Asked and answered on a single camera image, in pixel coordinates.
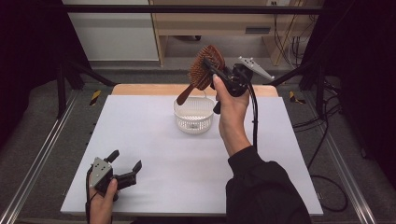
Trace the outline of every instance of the brush bristles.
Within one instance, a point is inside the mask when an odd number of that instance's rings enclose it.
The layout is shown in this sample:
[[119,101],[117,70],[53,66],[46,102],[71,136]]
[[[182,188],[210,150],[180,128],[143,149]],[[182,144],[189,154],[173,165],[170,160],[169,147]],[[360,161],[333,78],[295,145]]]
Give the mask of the brush bristles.
[[209,69],[203,63],[204,58],[207,58],[219,70],[223,70],[225,66],[224,58],[216,47],[209,45],[202,48],[189,72],[190,83],[200,91],[206,89],[212,80]]

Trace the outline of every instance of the white table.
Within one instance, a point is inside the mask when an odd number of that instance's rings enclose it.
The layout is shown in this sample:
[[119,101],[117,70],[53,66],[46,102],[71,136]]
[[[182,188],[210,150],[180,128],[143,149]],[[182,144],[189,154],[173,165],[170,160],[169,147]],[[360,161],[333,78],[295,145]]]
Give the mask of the white table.
[[[224,216],[225,185],[233,174],[218,131],[199,135],[180,131],[175,123],[176,95],[110,95],[92,139],[64,200],[61,212],[85,215],[85,175],[95,157],[118,149],[114,174],[130,172],[141,160],[137,184],[124,189],[113,211],[129,216]],[[259,154],[288,172],[311,215],[322,215],[304,165],[289,116],[280,97],[258,97]],[[252,140],[252,111],[246,130]]]

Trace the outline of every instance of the black and yellow tape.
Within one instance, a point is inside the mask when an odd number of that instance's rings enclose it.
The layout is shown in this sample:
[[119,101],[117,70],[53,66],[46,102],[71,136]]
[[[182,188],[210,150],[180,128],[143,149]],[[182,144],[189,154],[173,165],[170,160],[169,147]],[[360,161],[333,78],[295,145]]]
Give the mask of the black and yellow tape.
[[293,91],[290,92],[290,101],[291,101],[292,103],[299,103],[299,104],[301,104],[301,105],[304,105],[304,104],[305,104],[305,100],[298,100],[298,99],[294,96],[294,92],[293,92]]
[[95,92],[93,93],[93,96],[92,96],[92,98],[91,98],[90,105],[95,105],[95,104],[96,104],[96,101],[97,101],[98,98],[99,98],[100,92],[101,92],[101,91],[95,91]]

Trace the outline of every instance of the black horizontal bar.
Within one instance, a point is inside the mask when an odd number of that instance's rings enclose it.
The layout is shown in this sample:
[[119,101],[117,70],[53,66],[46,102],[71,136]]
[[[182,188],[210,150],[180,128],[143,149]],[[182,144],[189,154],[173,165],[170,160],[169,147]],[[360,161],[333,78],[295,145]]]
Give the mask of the black horizontal bar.
[[323,7],[246,7],[246,6],[142,6],[142,5],[46,5],[50,10],[72,13],[213,13],[213,14],[298,14],[319,15],[336,12]]

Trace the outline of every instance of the plastic basket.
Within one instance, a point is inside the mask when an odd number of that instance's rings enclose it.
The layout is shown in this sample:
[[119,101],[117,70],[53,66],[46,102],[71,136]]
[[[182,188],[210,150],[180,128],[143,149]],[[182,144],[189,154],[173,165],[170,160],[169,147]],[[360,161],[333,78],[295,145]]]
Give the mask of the plastic basket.
[[177,127],[191,134],[204,133],[210,129],[213,120],[213,100],[206,97],[188,97],[183,105],[174,101]]

